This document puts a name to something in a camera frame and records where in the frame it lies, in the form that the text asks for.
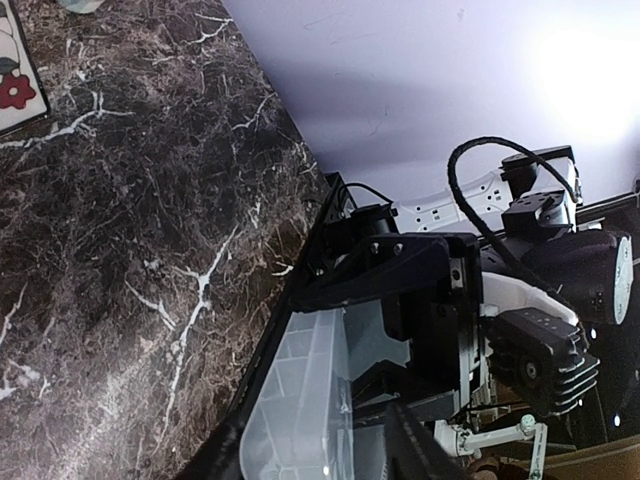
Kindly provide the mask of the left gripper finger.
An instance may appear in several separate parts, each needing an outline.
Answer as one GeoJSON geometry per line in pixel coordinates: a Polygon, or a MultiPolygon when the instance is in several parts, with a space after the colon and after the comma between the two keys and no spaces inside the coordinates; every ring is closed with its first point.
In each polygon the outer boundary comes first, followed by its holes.
{"type": "Polygon", "coordinates": [[[463,480],[465,470],[454,463],[431,433],[404,404],[386,408],[384,424],[389,479],[463,480]]]}

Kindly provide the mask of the clear plastic pill organizer box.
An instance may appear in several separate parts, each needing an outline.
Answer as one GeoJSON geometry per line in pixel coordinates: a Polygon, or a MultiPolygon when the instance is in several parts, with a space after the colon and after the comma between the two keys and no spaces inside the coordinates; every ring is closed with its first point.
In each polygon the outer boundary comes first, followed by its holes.
{"type": "Polygon", "coordinates": [[[384,479],[382,426],[355,428],[353,381],[381,360],[409,358],[379,302],[290,316],[244,429],[246,479],[384,479]]]}

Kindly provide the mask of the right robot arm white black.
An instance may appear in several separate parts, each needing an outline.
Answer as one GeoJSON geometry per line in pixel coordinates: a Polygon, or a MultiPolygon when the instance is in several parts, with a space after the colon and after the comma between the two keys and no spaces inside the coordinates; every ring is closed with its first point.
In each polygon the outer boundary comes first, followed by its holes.
{"type": "Polygon", "coordinates": [[[453,150],[447,178],[470,231],[405,233],[394,206],[356,210],[323,228],[334,267],[292,300],[305,313],[376,301],[385,334],[408,344],[406,363],[379,360],[356,376],[355,425],[382,423],[393,397],[424,421],[456,418],[494,378],[564,422],[575,446],[605,442],[585,327],[626,316],[630,236],[579,228],[567,147],[479,137],[453,150]]]}

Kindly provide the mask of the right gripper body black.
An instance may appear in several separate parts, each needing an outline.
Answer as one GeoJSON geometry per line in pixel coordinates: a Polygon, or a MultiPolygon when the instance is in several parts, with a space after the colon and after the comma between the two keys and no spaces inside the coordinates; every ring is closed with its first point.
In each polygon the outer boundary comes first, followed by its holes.
{"type": "Polygon", "coordinates": [[[470,401],[483,301],[479,242],[469,233],[369,236],[292,299],[296,312],[377,301],[387,337],[409,345],[399,365],[378,360],[352,382],[357,415],[381,415],[380,396],[420,415],[455,415],[470,401]]]}

